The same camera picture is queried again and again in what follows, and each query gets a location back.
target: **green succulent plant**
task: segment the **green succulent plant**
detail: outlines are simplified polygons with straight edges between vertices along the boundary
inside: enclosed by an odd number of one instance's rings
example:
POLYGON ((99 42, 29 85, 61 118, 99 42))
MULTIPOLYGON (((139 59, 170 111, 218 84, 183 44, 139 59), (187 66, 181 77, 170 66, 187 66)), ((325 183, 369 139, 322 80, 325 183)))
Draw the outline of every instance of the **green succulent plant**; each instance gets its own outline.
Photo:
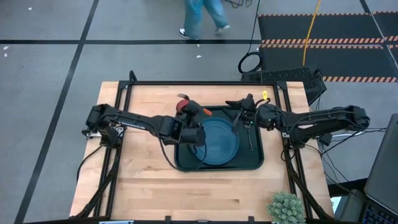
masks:
POLYGON ((267 205, 272 221, 281 224, 305 223, 302 201, 294 194, 279 192, 272 197, 267 205))

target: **caution stripe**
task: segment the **caution stripe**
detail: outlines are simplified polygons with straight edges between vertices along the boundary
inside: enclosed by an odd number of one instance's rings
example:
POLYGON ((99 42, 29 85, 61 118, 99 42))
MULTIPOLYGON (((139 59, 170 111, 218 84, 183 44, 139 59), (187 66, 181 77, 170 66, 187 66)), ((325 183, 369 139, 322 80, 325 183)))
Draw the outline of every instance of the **caution stripe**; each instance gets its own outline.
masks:
MULTIPOLYGON (((369 15, 369 13, 318 13, 317 16, 359 16, 369 15)), ((313 14, 260 14, 262 16, 313 16, 313 14)))
POLYGON ((398 11, 376 11, 376 12, 372 12, 373 14, 377 14, 377 13, 398 13, 398 11))
MULTIPOLYGON (((398 40, 398 36, 389 39, 398 40)), ((380 44, 383 38, 331 38, 331 39, 309 39, 308 44, 380 44)), ((263 44, 305 44, 305 39, 268 39, 263 44)))
POLYGON ((323 77, 325 82, 371 82, 371 83, 394 83, 397 77, 323 77))
MULTIPOLYGON (((303 44, 262 44, 260 48, 304 48, 303 44)), ((308 45, 310 49, 382 49, 380 45, 308 45)))
POLYGON ((384 37, 385 41, 398 41, 398 36, 384 37))

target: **wooden table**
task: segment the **wooden table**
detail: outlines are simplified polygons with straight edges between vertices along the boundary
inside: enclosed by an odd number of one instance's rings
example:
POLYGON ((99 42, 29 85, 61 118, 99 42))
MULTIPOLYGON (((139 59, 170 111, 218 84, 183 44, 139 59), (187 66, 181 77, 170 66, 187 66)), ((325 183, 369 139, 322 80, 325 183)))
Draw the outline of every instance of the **wooden table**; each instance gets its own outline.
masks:
MULTIPOLYGON (((114 105, 117 86, 117 82, 103 82, 98 104, 114 105)), ((308 112, 302 83, 288 83, 288 88, 292 110, 308 112)), ((271 86, 136 85, 132 88, 129 111, 146 116, 174 116, 175 104, 180 100, 178 93, 187 94, 201 105, 211 106, 224 105, 225 100, 239 100, 248 93, 258 100, 263 90, 267 90, 271 103, 275 103, 271 86)), ((289 183, 285 162, 280 159, 280 132, 262 129, 261 138, 265 159, 257 170, 184 173, 168 165, 155 137, 145 131, 127 129, 111 218, 164 220, 166 215, 171 215, 173 220, 247 221, 248 216, 254 216, 256 221, 271 221, 266 205, 275 193, 289 192, 289 183)), ((90 140, 85 156, 98 144, 99 139, 90 140)), ((314 140, 308 144, 317 148, 314 140)), ((173 146, 165 150, 169 158, 174 158, 173 146)), ((98 188, 104 152, 96 153, 81 168, 70 215, 80 212, 98 188)), ((333 216, 320 156, 309 147, 301 152, 308 189, 333 216)), ((101 214, 105 214, 107 198, 106 191, 101 214)))

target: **blue bowl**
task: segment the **blue bowl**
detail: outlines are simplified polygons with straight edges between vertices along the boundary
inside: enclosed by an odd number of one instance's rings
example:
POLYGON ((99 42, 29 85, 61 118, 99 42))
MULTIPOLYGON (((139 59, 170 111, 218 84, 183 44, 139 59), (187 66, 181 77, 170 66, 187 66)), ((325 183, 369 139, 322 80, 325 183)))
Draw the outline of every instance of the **blue bowl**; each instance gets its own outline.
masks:
MULTIPOLYGON (((232 132, 232 124, 222 118, 207 118, 203 121, 206 133, 207 155, 203 161, 209 165, 221 165, 229 162, 239 149, 239 137, 232 132)), ((205 156, 205 146, 196 148, 199 160, 205 156)))

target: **sneaker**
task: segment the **sneaker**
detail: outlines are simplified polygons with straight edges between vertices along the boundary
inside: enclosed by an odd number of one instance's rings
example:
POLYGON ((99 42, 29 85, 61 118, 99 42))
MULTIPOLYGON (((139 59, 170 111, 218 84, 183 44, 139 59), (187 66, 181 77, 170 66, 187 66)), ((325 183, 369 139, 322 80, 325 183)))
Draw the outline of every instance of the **sneaker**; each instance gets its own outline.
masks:
POLYGON ((178 30, 178 34, 180 34, 180 36, 181 36, 182 38, 191 40, 191 38, 189 38, 188 36, 185 35, 185 29, 179 29, 179 30, 178 30))
POLYGON ((219 27, 216 29, 216 34, 220 34, 220 33, 224 32, 224 30, 229 29, 229 28, 231 28, 230 25, 226 25, 224 27, 219 27))

